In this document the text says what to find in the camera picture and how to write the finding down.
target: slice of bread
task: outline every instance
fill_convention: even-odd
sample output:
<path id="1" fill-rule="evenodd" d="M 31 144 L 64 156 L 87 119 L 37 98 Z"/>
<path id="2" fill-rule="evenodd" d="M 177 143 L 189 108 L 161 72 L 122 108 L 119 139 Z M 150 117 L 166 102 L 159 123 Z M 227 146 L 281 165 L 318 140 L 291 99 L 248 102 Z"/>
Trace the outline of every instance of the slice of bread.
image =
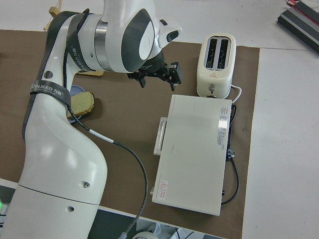
<path id="1" fill-rule="evenodd" d="M 94 107 L 94 95 L 85 91 L 71 96 L 71 109 L 79 117 L 91 112 Z M 70 112 L 67 114 L 69 120 L 73 119 Z"/>

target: brown cardboard surface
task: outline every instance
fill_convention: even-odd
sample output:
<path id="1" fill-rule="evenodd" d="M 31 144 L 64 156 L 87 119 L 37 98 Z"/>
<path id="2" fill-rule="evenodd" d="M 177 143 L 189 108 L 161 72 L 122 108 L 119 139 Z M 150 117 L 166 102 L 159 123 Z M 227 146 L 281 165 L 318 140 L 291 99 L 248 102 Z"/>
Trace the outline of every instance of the brown cardboard surface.
<path id="1" fill-rule="evenodd" d="M 44 53 L 45 32 L 0 30 L 0 178 L 18 182 L 24 163 L 25 146 L 21 127 L 29 98 Z M 159 156 L 153 155 L 158 125 L 167 117 L 172 94 L 196 96 L 196 69 L 200 44 L 173 42 L 163 51 L 167 63 L 178 61 L 184 80 L 176 91 L 160 79 L 147 78 L 146 88 L 129 80 L 126 74 L 106 72 L 102 78 L 75 76 L 80 85 L 95 96 L 95 108 L 82 122 L 93 130 L 133 149 L 141 158 L 149 177 L 149 191 L 155 183 Z M 258 70 L 259 49 L 237 47 L 233 84 L 243 89 L 236 102 L 232 146 L 240 178 L 237 197 L 222 206 L 219 217 L 173 208 L 152 202 L 143 217 L 178 227 L 219 236 L 241 238 L 250 135 Z M 235 98 L 232 89 L 230 99 Z M 101 205 L 136 214 L 144 194 L 144 180 L 135 159 L 122 148 L 88 135 L 103 152 L 108 178 Z M 236 187 L 231 163 L 226 163 L 224 190 L 228 199 Z"/>

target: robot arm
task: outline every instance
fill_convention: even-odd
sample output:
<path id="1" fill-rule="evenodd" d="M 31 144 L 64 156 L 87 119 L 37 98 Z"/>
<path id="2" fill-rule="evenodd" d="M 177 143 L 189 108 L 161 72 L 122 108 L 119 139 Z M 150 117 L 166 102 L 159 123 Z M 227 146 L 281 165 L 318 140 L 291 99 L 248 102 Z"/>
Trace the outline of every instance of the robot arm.
<path id="1" fill-rule="evenodd" d="M 54 19 L 31 88 L 22 133 L 25 163 L 1 239 L 87 238 L 107 166 L 100 149 L 67 121 L 73 77 L 79 71 L 142 70 L 162 56 L 174 31 L 180 28 L 161 27 L 150 0 L 105 0 L 102 16 L 62 12 Z"/>

